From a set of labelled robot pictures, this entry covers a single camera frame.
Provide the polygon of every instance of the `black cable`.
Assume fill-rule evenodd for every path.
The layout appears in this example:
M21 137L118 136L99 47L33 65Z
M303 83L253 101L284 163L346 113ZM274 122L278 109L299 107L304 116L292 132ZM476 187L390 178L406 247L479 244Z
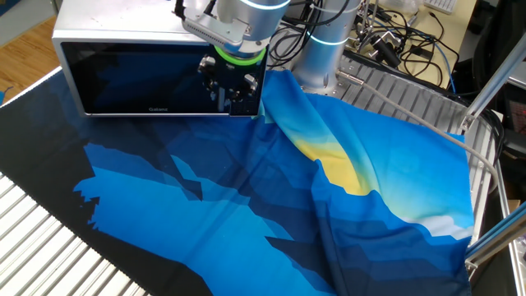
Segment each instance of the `black cable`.
M186 17L184 16L184 10L185 9L186 9L186 7L184 7L183 0L176 0L176 2L175 2L175 9L173 9L173 13L175 13L176 16L179 16L182 21L184 21L186 19Z
M283 27L283 28L280 28L280 29L278 29L278 30L276 30L276 31L272 34L272 38L274 38L276 35L278 35L278 34L279 34L281 31L283 31L283 30L289 30L289 29L292 29L292 30L296 30L296 31L299 32L299 33L302 33L302 30L300 30L299 28L297 28L297 27L294 26L294 25L285 24L285 23L283 23L283 22L282 22L281 25L284 25L284 27ZM277 48L278 48L279 45L281 44L281 42L282 42L281 40L282 40L282 39L283 39L283 40L286 40L286 39L292 38L292 37L288 37L288 36L294 36L294 37L296 37L296 36L299 36L299 35L301 35L301 34L297 34L297 35L286 35L286 36L282 37L280 40L278 40L278 42L276 42L276 44L274 44L274 46L269 50L269 55L270 55L270 57L273 58L273 59L278 59L273 53L276 53L276 54L277 54Z
M289 6L297 6L297 5L303 5L303 4L314 4L314 1L294 2L294 3L290 3Z
M295 30L299 33L303 32L303 28L298 28L297 26L293 25L293 24L289 24L288 22L286 21L281 21L280 23L281 25L283 25L285 28L281 28L277 31L275 31L273 34L272 34L272 37L276 36L279 32L281 32L282 30L286 30L286 29L292 29L292 30Z
M428 59L427 61L418 61L418 62L421 62L421 63L426 63L426 66L425 66L420 72L418 72L417 74L412 74L412 73L409 71L408 66L407 66L407 62L412 62L412 61L414 61L414 60L411 60L411 61L408 60L409 57L411 56L411 54L413 54L413 51L416 50L416 49L421 49L421 48L426 47L426 46L428 46L428 45L432 45L431 54L434 55L434 54L435 54L435 43L433 42L433 43L427 43L427 44L426 44L426 40L422 40L422 41L420 42L420 44L417 45L416 47L411 48L410 50L408 50L408 51L406 51L406 52L400 54L400 60L401 60L401 61L404 61L404 68L405 68L405 71L406 71L409 75L416 77L416 76L422 74L424 71L426 71L426 70L429 68L429 65L431 65L431 59Z
M212 10L214 9L214 5L215 5L215 0L210 0L205 10L203 11L203 13L206 15L212 16Z
M375 69L379 69L379 70L382 70L384 72L388 72L389 74L392 74L392 75L404 78L404 79L406 79L408 81L412 81L412 82L418 83L418 84L420 84L422 86L425 86L425 87L427 87L427 88L429 88L431 90L434 90L435 92L437 92L437 93L439 93L441 95L444 95L446 98L449 98L449 99L453 100L454 102L456 102L458 104L461 104L461 105L463 105L465 107L468 107L471 102L470 102L470 100L465 99L464 97L478 95L477 91L469 92L469 93L465 93L465 94L454 94L454 93L452 93L452 92L450 92L448 90L444 90L443 88L432 84L431 82L423 81L423 80L418 79L416 77L410 76L410 75L408 75L406 73L398 71L397 69L394 69L392 67L388 67L387 65L385 65L385 64L383 64L381 62L377 62L374 59L371 59L371 58L368 58L368 57L364 57L361 54L354 53L354 52L349 51L349 50L345 50L344 51L344 56L347 57L347 58L351 58L354 61L360 62L361 64L364 64L365 66L373 67ZM481 116L481 118L486 120L486 122L491 126L491 131L492 131L492 133L493 133L493 135L495 137L495 142L496 142L495 160L497 160L498 157L500 156L500 154L501 154L501 152L503 150L503 146L504 146L504 139L505 139L504 138L504 127L502 126L502 122L500 121L500 119L491 110L488 110L488 109L483 110L481 112L480 116Z
M305 19L309 15L310 11L311 11L310 5L307 5L307 4L303 5L302 13L299 15L300 20Z
M434 18L436 20L436 22L438 22L438 25L441 26L441 29L442 29L442 32L441 32L441 36L438 37L438 40L442 40L442 37L444 37L444 33L445 33L445 29L444 29L444 26L442 25L441 23L441 20L438 19L438 17L436 17L436 15L433 13L433 12L429 12L429 15Z
M321 21L321 22L315 22L315 23L310 23L308 21L302 21L302 20L299 20L299 19L295 19L295 18L292 18L292 17L288 17L288 16L284 16L283 17L283 20L284 21L288 21L289 23L291 24L296 24L296 25L311 25L311 26L319 26L319 25L327 25L331 22L333 22L334 20L336 20L337 18L339 18L339 16L342 15L342 13L345 12L345 8L347 8L347 5L349 3L350 0L345 0L345 3L344 5L342 6L342 8L339 10L338 13L336 13L335 16L331 17L330 19L328 20L325 20L325 21Z
M435 56L435 47L436 46L433 43L432 47L431 47L431 58ZM431 59L428 59L427 65L422 70L420 70L417 73L415 73L414 76L418 77L418 75L424 73L429 68L429 65L431 65ZM439 68L438 72L441 74L441 79L440 79L440 82L438 82L438 86L441 86L442 85L442 69Z
M323 0L319 0L317 5L319 7L322 7L323 6ZM320 20L320 13L319 12L315 12L315 13L311 14L311 20L314 17L314 15L316 15L315 22L318 22ZM292 46L290 48L290 50L286 54L279 55L279 57L276 57L272 52L276 52L276 54L277 54L277 45L281 44L281 42L283 42L283 40L288 39L288 38L292 38L292 37L284 36L280 40L276 41L275 46L270 51L270 57L272 59L274 59L275 61L278 61L278 62L273 64L273 65L269 65L269 67L271 67L271 68L272 67L280 67L280 66L283 66L283 65L287 64L288 62L292 61L293 58L295 58L305 48L305 45L307 44L308 40L311 38L311 34L314 33L315 29L316 29L315 26L310 28L308 25L306 25L304 27L302 33L298 36L298 40L296 41L296 44L294 44L294 46ZM299 44L299 42L301 40L303 40L302 46L296 52L294 52L294 50L296 49L296 47L298 46L298 44Z
M399 27L399 26L393 26L393 25L386 25L386 26L382 26L381 27L382 29L394 29L394 28L399 28L399 29L405 29L405 28L402 28L402 27ZM443 45L446 49L448 49L449 51L451 51L452 53L454 53L454 55L456 56L456 61L455 63L457 63L459 61L459 53L457 53L456 51L454 51L451 47L449 47L447 44L444 44L444 42L442 42L442 40L438 40L437 37L433 36L433 35L429 35L427 33L424 33L420 30L417 30L417 29L414 29L414 28L407 28L407 30L409 32L412 32L412 33L416 33L416 35L420 35L421 37L422 36L425 36L426 38L428 38L430 41L435 41L441 45Z
M438 69L438 74L439 74L439 81L438 83L436 84L437 86L441 86L442 85L442 81L443 81L443 76L442 76L442 68L436 64L435 62L432 62L432 61L418 61L418 60L410 60L410 59L406 59L404 60L404 62L417 62L417 63L425 63L426 64L426 68L429 67L429 65L432 65L432 66L435 66L437 69Z
M408 22L405 21L405 16L402 13L394 11L394 10L384 10L384 12L390 12L390 13L394 13L394 14L401 16L402 20L404 20L405 26L408 26Z

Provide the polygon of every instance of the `metal rod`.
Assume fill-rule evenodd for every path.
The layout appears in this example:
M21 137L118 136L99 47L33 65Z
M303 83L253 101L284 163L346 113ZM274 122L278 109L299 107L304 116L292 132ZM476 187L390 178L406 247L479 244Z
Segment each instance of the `metal rod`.
M292 72L304 91L328 95L338 85L336 70L352 28L351 24L358 13L359 3L360 0L349 0L346 7L342 7L341 0L323 1L319 21L335 17L342 8L344 12L330 25L316 27L298 59L294 61Z
M46 216L45 216L45 217L44 217L44 218L43 218L43 219L42 219L37 225L35 225L35 226L33 227L32 230L30 230L27 234L25 234L24 237L23 237L18 243L16 243L16 244L15 244L15 245L14 245L9 251L7 251L7 253L5 253L5 254L3 255L2 258L0 258L0 264L2 264L6 259L8 259L8 257L9 257L12 253L14 253L14 252L17 250L17 248L18 248L22 243L24 243L24 242L25 242L25 241L26 241L31 235L33 235L33 234L34 234L34 233L40 228L40 226L42 226L42 224L44 224L44 223L45 223L50 217L51 217L51 214L46 215ZM44 233L45 233L46 231L48 231L53 225L55 225L55 222L57 222L57 221L52 222L52 224L50 224L50 225L44 230ZM44 234L39 234L37 238L34 238L33 241L31 241L31 243L29 244L29 246L26 246L25 249L24 249L24 251L22 251L22 253L18 254L18 256L17 256L16 258L18 258L19 256L21 256L25 251L27 251L27 249L28 249L29 247L31 247L31 246L33 245L33 243L35 243L35 242L36 242L36 241L37 241L42 235L44 235Z
M6 196L15 186L16 186L15 183L11 184L11 186L8 189L0 193L0 198Z
M40 269L28 280L25 282L24 286L18 290L18 292L16 292L15 296L21 296L45 271L46 269L48 269L48 267L50 267L53 262L60 256L62 255L62 252L64 252L64 250L67 249L67 247L69 247L69 245L71 243L73 243L73 241L75 240L76 238L76 235L73 234L68 240L66 243L64 243L56 252L53 256L51 256L51 258L48 259L47 262L45 262L41 267Z
M100 263L102 263L102 261L104 261L104 258L102 257L99 257L99 259L97 259L97 261L93 264L93 266L91 266L91 268L82 276L82 278L75 284L75 286L72 288L71 291L69 291L69 294L67 294L67 296L72 296L73 294L75 294L75 292L82 286L82 284L84 284L84 282L86 282L86 280L88 280L88 278L90 277L90 275L97 269L97 267L99 267Z
M64 276L67 275L67 273L73 268L73 266L75 266L75 264L81 260L81 258L90 250L90 247L89 246L85 246L84 249L82 250L82 252L80 254L78 254L75 259L73 259L73 261L66 267L65 270L63 270L60 275L58 275L58 277L53 281L53 283L51 283L48 288L41 294L41 296L48 296L48 294L53 290L55 289L55 287L57 286L57 284L64 278ZM38 291L39 287L44 284L44 281L42 283L39 284L38 287L36 287L33 292L31 292L31 294L29 296L34 296L35 293Z
M9 226L9 228L3 233L3 234L0 234L0 242L3 240L3 238L5 238L8 234L11 233L11 231L13 231L13 229L15 229L20 223L22 223L22 221L27 218L28 215L30 215L31 213L33 213L34 210L36 210L36 208L39 207L39 205L35 204L34 206L32 206L24 215L22 215L20 218L18 218L18 220L11 226Z
M526 90L526 62L522 62L508 79L508 83Z
M504 60L501 66L496 70L491 79L486 83L484 88L478 94L477 98L469 106L462 117L460 128L467 131L478 115L486 108L491 99L501 89L501 87L508 81L508 78L513 74L515 68L526 58L526 34L519 40L517 45L513 48L508 58Z
M365 10L363 11L363 25L362 25L362 30L365 32L365 28L366 27L366 23L367 23L367 13L369 12L369 2L371 0L366 0L365 2Z
M375 7L374 7L373 10L372 10L371 25L375 25L376 9L378 9L378 3L375 3Z
M64 263L65 263L65 262L71 257L71 255L72 255L77 249L79 249L83 244L84 244L84 242L82 242L82 240L79 239L79 241L78 241L78 243L75 245L75 247L74 247L74 248L73 248L73 249L72 249L72 250L71 250L71 251L70 251L70 252L69 252L69 253L68 253L68 254L67 254L67 255L66 255L66 256L65 256L65 257L64 257L64 258L63 258L63 259L62 259L62 260L61 260L61 261L55 266L55 267L54 267L54 268L53 268L53 269L51 269L50 271L48 271L47 275L45 275L44 278L40 280L40 282L36 285L36 287L33 289L33 291L31 291L31 293L30 293L28 296L34 296L35 293L36 293L40 288L42 288L42 286L43 286L43 285L49 280L49 278L50 278L51 276L53 276L54 273L57 272L57 270L58 270L59 268L62 267L62 264L64 264ZM89 249L90 249L90 247L85 246L85 247L84 247L84 250L81 251L81 256L83 256L86 252L88 252ZM76 264L77 261L78 261L77 259L74 259L73 262L72 262L72 264ZM62 277L59 276L57 279L55 279L55 282L57 282L57 280L61 280L61 279L62 279Z
M498 182L500 183L499 193L505 197L504 186L501 186L504 180L499 170L500 164L498 162L497 168L499 172ZM466 251L466 261L475 266L480 266L485 260L507 247L509 243L520 236L525 230L526 204L523 204L469 247Z
M9 213L10 210L14 209L15 206L21 203L26 197L27 194L22 195L15 202L13 202L4 212L0 213L0 219L3 218L3 216L7 215L7 213Z
M49 241L51 239L53 239L55 237L55 235L62 229L62 227L64 227L64 225L59 225L51 234L48 235L48 237L42 242L39 244L39 246L33 250L33 252L31 252L25 259L24 261L22 261L20 264L16 265L15 269L13 271L11 271L11 273L3 280L2 283L0 283L0 289L2 289L22 268L24 268L24 266L27 264L27 262L29 262L31 259L33 259L33 257L38 253L40 252L40 250L42 250L42 248L45 247L45 245L47 243L49 243ZM7 268L9 266L12 265L12 263L14 261L16 261L18 259L18 257L16 257L11 263L7 264L6 268L2 271L6 271Z
M501 199L501 211L502 218L505 218L510 215L510 205L508 204L508 197L506 195L506 190L504 189L504 178L502 178L501 162L497 160L496 169L499 173L499 198ZM517 253L517 241L511 242L509 245L510 256L511 256L511 266L513 269L513 277L515 281L515 286L517 287L517 296L526 295L526 290L523 285L523 271L520 266L519 260L520 256Z

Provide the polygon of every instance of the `electronic equipment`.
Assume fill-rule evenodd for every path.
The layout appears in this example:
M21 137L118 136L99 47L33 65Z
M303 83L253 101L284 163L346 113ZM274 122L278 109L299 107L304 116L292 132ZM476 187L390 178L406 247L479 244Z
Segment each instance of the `electronic equipment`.
M203 7L207 2L188 3ZM63 3L53 44L82 113L257 115L265 47L230 63L223 50L188 33L173 6L149 0Z
M457 0L424 0L424 5L445 14L453 13Z

